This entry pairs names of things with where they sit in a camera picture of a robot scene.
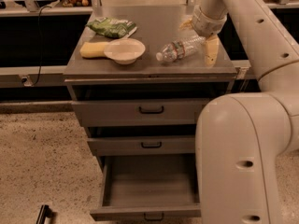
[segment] gray drawer cabinet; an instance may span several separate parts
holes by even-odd
[[[235,68],[222,45],[212,68],[200,52],[175,63],[157,62],[156,52],[178,37],[192,7],[98,9],[98,16],[136,22],[131,38],[141,40],[146,51],[127,66],[83,59],[85,41],[103,41],[86,28],[64,71],[78,122],[103,172],[100,202],[91,215],[98,221],[200,217],[196,122],[209,100],[230,90]]]

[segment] bowl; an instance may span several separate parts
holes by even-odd
[[[146,50],[142,42],[132,38],[122,38],[109,42],[104,54],[119,64],[133,63]]]

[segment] bottle label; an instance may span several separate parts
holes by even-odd
[[[177,58],[182,59],[185,56],[185,48],[181,41],[173,41],[171,43],[174,47],[174,51],[177,53]]]

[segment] plastic bottle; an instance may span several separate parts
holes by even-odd
[[[159,62],[171,63],[194,54],[205,42],[206,39],[199,35],[192,35],[185,39],[173,41],[164,45],[161,51],[156,54],[156,58]]]

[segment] terrazzo floor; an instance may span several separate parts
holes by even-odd
[[[55,214],[45,223],[96,223],[89,212],[98,207],[102,174],[86,140],[71,111],[0,112],[0,223],[36,223],[42,204]],[[284,223],[298,224],[299,151],[279,157],[277,171]],[[201,219],[161,223],[200,224]]]

